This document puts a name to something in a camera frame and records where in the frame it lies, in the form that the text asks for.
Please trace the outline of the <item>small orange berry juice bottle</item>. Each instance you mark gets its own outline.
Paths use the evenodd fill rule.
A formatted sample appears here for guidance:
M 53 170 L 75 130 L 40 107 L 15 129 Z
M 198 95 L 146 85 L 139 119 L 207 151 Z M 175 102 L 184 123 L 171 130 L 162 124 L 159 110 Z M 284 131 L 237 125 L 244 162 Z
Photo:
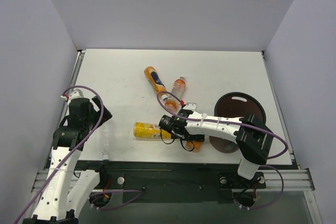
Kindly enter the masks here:
M 198 153 L 202 145 L 203 145 L 203 142 L 197 142 L 197 141 L 186 142 L 185 148 L 189 152 Z

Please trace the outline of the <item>yellow juice bottle blue cap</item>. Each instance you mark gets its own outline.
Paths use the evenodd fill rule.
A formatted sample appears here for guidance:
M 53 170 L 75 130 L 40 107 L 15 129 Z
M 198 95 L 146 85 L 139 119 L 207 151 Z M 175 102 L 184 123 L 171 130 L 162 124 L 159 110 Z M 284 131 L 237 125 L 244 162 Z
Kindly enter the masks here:
M 166 138 L 171 139 L 171 133 L 162 130 L 158 125 L 151 123 L 135 122 L 133 135 L 138 138 Z

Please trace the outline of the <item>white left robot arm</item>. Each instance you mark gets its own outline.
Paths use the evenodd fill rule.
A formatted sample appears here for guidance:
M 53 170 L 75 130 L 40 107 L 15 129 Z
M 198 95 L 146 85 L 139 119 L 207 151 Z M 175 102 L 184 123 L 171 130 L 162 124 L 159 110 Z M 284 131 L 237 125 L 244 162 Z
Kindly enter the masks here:
M 104 187 L 108 175 L 103 167 L 85 168 L 74 187 L 70 187 L 77 161 L 85 142 L 111 112 L 97 95 L 92 99 L 70 96 L 68 115 L 53 134 L 47 179 L 37 193 L 39 202 L 23 223 L 78 223 L 78 216 L 91 191 Z

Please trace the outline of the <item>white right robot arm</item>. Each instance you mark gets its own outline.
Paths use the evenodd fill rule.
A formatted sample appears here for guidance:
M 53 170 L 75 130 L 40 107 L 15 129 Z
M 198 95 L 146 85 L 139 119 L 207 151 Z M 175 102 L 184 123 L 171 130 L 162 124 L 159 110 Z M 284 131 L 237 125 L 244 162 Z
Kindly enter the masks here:
M 181 109 L 177 115 L 162 116 L 159 127 L 182 141 L 211 136 L 236 144 L 243 157 L 234 179 L 241 187 L 248 186 L 259 167 L 267 163 L 274 139 L 270 129 L 251 113 L 244 117 L 223 118 Z

